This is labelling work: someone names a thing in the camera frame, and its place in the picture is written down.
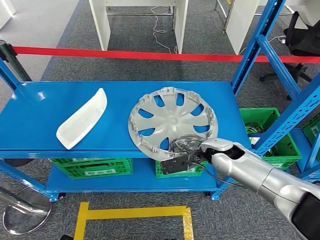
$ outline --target blue metal shelf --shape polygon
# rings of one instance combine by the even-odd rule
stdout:
[[[192,90],[214,109],[218,134],[248,145],[235,95],[225,81],[86,81],[24,82],[0,114],[0,158],[146,158],[131,139],[130,112],[146,93],[163,87]],[[103,88],[108,103],[83,140],[65,149],[58,127]]]
[[[207,169],[216,171],[208,164]],[[204,172],[201,176],[156,178],[155,160],[135,158],[133,174],[72,180],[53,166],[45,190],[57,193],[85,192],[212,192],[216,181]]]
[[[262,156],[291,131],[303,154],[303,160],[298,163],[300,178],[307,181],[318,178],[320,176],[320,164],[316,164],[314,157],[320,146],[320,133],[316,144],[309,150],[301,130],[292,129],[320,104],[320,74],[301,90],[267,41],[285,2],[268,1],[231,82],[19,82],[5,63],[0,61],[0,77],[14,92],[0,114],[0,158],[134,158],[134,174],[124,176],[72,180],[54,166],[45,186],[4,161],[0,161],[0,171],[46,195],[51,201],[57,201],[58,193],[63,192],[181,191],[209,191],[213,200],[217,200],[229,185],[217,182],[205,173],[193,178],[157,179],[153,161],[140,152],[129,137],[129,114],[143,95],[163,87],[194,91],[214,110],[219,124],[218,137],[251,148],[237,105],[236,95],[257,56],[263,50],[293,101],[262,134],[253,151]],[[99,88],[103,88],[108,98],[105,113],[73,149],[64,149],[56,137],[58,126]],[[208,168],[217,174],[212,166]],[[229,177],[224,180],[232,181]]]

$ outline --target stanchion base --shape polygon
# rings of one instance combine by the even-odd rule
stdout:
[[[49,202],[48,197],[29,187],[20,191],[17,196],[35,206],[46,208],[48,214],[25,214],[11,206],[8,206],[3,214],[3,225],[5,230],[11,234],[22,235],[35,231],[44,225],[52,209],[52,203]]]

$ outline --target white desk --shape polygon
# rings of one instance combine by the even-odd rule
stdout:
[[[234,52],[238,55],[242,48],[248,31],[258,6],[265,6],[268,0],[232,0],[226,27]],[[287,0],[285,5],[299,11],[306,23],[313,26],[320,19],[320,0]],[[306,28],[300,19],[296,28]]]
[[[16,12],[10,0],[0,0],[0,29]]]
[[[106,7],[155,7],[168,6],[174,9],[174,29],[178,53],[182,53],[183,37],[185,35],[186,19],[187,16],[189,0],[89,0],[95,27],[97,28],[100,44],[103,51],[108,50],[110,40],[110,26]]]

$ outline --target white plastic part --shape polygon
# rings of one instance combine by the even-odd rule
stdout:
[[[103,88],[61,124],[57,138],[65,148],[70,150],[90,132],[107,107],[107,97]]]
[[[183,102],[177,104],[178,96],[183,96]],[[140,111],[148,116],[143,116]],[[205,131],[197,131],[194,126],[205,126]],[[195,92],[174,87],[165,87],[143,96],[131,112],[128,127],[138,149],[159,162],[185,154],[162,149],[161,144],[166,139],[171,144],[184,135],[194,134],[206,139],[218,135],[218,121],[208,103]],[[143,130],[149,130],[149,133],[143,135]]]

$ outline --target red barrier tape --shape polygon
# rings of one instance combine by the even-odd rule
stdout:
[[[47,55],[63,57],[94,57],[109,59],[140,59],[140,60],[167,60],[167,61],[197,61],[197,62],[240,62],[242,55],[228,54],[170,54],[155,52],[135,52],[135,51],[100,51],[88,49],[72,48],[48,48],[14,46],[17,54]],[[320,57],[310,56],[279,56],[283,63],[309,63],[320,64]],[[259,55],[256,63],[269,62],[266,56]]]

